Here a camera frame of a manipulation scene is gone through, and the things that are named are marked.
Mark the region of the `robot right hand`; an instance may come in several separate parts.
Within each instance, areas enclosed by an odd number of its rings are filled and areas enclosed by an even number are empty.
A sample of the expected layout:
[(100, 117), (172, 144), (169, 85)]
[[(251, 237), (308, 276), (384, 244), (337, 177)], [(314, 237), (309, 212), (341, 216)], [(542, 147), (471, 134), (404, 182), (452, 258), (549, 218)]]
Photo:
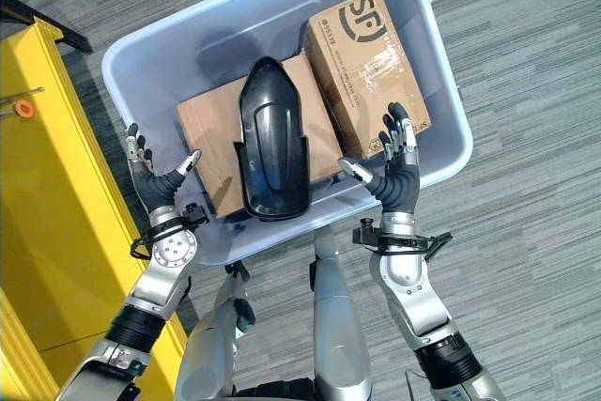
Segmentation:
[(350, 158), (338, 165), (358, 180), (381, 204), (384, 212), (413, 214), (421, 189), (419, 152), (413, 123), (398, 102), (388, 105), (382, 121), (386, 131), (378, 134), (386, 164), (379, 176)]

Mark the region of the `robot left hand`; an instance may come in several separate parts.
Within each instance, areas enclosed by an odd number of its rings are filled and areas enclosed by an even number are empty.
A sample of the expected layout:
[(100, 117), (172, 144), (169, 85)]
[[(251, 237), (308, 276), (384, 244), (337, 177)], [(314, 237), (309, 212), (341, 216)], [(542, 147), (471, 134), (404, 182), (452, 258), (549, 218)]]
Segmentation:
[(154, 173), (152, 150), (146, 148), (146, 138), (139, 133), (136, 123), (129, 125), (126, 136), (126, 155), (131, 179), (140, 201), (148, 214), (158, 208), (173, 206), (177, 190), (201, 159), (195, 149), (172, 171), (157, 176)]

